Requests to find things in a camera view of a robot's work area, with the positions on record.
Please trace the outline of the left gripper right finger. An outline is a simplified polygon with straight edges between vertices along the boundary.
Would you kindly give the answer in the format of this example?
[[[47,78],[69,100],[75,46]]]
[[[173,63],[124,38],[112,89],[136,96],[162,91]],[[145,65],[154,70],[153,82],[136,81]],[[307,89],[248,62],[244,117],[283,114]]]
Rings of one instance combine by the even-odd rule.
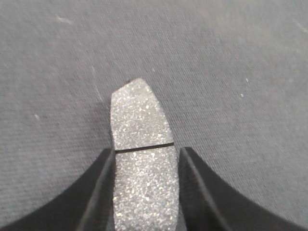
[[[240,194],[191,147],[179,158],[180,204],[189,231],[303,231]]]

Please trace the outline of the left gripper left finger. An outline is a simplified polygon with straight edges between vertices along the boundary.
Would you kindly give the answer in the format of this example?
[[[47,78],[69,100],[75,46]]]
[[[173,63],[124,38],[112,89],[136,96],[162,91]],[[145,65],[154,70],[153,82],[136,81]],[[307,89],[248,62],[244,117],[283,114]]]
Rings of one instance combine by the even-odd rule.
[[[113,231],[115,152],[104,149],[70,187],[3,231]]]

